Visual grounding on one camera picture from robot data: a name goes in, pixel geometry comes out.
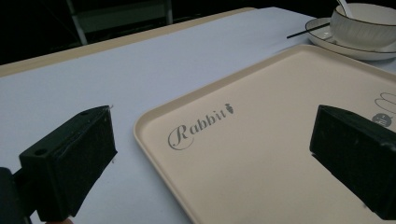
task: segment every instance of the white table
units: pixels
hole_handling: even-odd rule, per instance
[[[1,77],[0,166],[15,173],[19,154],[43,136],[80,111],[113,105],[119,153],[72,219],[76,224],[189,223],[134,140],[134,123],[154,106],[283,49],[310,44],[306,35],[286,36],[302,31],[311,19],[275,7],[247,10]],[[394,59],[370,64],[396,74]],[[6,71],[0,67],[0,76]],[[32,220],[40,223],[36,215]]]

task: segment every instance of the plastic tray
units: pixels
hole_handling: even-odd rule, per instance
[[[389,223],[309,143],[318,105],[395,132],[395,98],[395,75],[296,46],[150,110],[134,137],[195,223]]]

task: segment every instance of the spoon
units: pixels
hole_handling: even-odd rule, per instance
[[[346,0],[337,0],[338,4],[340,4],[341,8],[344,10],[346,13],[346,16],[350,19],[353,19],[352,12],[349,9],[349,6],[347,5]]]

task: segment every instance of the dark background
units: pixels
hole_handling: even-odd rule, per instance
[[[73,0],[76,11],[113,7],[142,0]],[[396,0],[347,0],[396,8]],[[204,17],[240,7],[281,7],[316,18],[330,17],[336,0],[173,0],[174,22]],[[64,0],[0,1],[0,64],[81,46]],[[164,20],[108,29],[87,38],[95,43],[164,26]]]

